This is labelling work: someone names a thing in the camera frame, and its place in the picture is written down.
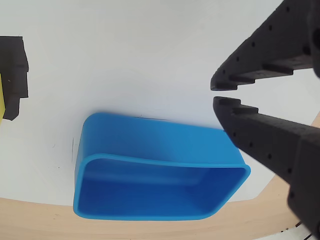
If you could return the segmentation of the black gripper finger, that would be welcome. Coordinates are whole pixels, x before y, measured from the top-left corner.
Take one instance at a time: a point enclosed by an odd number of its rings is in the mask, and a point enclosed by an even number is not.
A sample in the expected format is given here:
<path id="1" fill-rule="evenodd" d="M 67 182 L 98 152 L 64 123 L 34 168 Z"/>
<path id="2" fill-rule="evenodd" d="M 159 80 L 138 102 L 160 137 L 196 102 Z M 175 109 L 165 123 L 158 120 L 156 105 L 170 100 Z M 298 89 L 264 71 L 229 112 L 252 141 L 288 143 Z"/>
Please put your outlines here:
<path id="1" fill-rule="evenodd" d="M 313 69 L 320 75 L 320 2 L 284 0 L 216 70 L 213 91 Z"/>
<path id="2" fill-rule="evenodd" d="M 234 98 L 216 96 L 213 109 L 237 148 L 290 185 L 289 208 L 319 238 L 319 128 L 260 114 Z"/>

